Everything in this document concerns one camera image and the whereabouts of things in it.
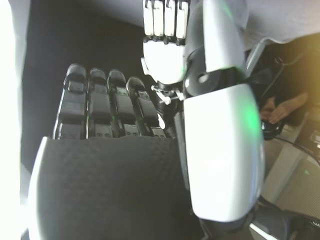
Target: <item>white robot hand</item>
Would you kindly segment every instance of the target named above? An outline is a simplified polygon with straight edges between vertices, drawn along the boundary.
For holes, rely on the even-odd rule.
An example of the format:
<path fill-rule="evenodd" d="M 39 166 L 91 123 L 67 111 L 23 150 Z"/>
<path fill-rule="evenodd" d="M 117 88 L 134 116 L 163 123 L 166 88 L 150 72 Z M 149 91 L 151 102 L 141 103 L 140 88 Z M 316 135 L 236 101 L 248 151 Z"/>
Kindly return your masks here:
<path fill-rule="evenodd" d="M 144 32 L 141 63 L 145 75 L 156 83 L 182 81 L 189 14 L 186 0 L 143 0 Z"/>

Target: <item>person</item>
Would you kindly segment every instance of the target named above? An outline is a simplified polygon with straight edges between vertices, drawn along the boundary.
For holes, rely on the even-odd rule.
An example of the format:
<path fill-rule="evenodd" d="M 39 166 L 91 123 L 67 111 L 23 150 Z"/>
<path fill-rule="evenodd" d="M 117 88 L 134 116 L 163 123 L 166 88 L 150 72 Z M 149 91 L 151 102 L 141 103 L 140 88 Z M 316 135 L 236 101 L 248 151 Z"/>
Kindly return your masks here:
<path fill-rule="evenodd" d="M 276 124 L 286 119 L 298 125 L 306 111 L 319 102 L 320 52 L 315 48 L 306 50 L 296 57 L 293 64 L 284 67 L 279 80 L 260 109 L 264 122 Z"/>

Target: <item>circular hole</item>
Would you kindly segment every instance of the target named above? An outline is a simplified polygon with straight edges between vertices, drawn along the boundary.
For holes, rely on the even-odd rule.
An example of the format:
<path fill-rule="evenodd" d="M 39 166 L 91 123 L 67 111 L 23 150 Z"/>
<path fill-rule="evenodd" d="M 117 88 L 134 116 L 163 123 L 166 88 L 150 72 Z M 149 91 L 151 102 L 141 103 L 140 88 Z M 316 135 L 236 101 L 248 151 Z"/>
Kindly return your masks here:
<path fill-rule="evenodd" d="M 206 82 L 208 80 L 208 78 L 209 78 L 208 74 L 201 73 L 198 77 L 198 81 L 199 81 L 199 83 L 203 84 L 204 82 Z"/>

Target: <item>black cable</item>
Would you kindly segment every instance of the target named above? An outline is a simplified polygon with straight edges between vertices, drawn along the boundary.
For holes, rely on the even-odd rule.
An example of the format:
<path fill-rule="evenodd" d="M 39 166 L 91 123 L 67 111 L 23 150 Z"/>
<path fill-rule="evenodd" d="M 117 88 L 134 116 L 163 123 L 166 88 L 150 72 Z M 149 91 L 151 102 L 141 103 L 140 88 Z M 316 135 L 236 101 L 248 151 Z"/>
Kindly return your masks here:
<path fill-rule="evenodd" d="M 275 138 L 275 139 L 278 139 L 278 140 L 280 140 L 280 141 L 286 142 L 286 143 L 288 143 L 288 144 L 291 144 L 291 145 L 294 146 L 296 149 L 299 149 L 300 151 L 306 153 L 307 155 L 309 155 L 310 157 L 312 157 L 312 158 L 316 161 L 316 163 L 319 165 L 319 167 L 320 167 L 320 159 L 319 159 L 317 156 L 315 156 L 315 155 L 313 155 L 312 153 L 310 153 L 305 147 L 303 147 L 303 146 L 301 146 L 301 145 L 299 145 L 299 144 L 296 144 L 296 143 L 294 143 L 294 142 L 292 142 L 292 141 L 289 141 L 289 140 L 283 139 L 283 138 L 281 138 L 281 137 L 278 137 L 278 136 L 276 136 L 276 137 L 274 137 L 274 138 Z"/>

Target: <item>dark floor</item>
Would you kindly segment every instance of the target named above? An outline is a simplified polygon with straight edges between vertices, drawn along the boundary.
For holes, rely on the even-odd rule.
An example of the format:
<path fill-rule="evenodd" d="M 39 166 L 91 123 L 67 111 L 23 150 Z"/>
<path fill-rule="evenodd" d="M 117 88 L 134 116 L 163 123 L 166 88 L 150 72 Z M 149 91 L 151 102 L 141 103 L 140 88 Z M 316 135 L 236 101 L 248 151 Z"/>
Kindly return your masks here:
<path fill-rule="evenodd" d="M 143 75 L 142 28 L 97 16 L 70 0 L 32 0 L 23 72 L 21 161 L 31 172 L 43 136 L 52 135 L 67 68 L 79 63 L 128 78 Z"/>

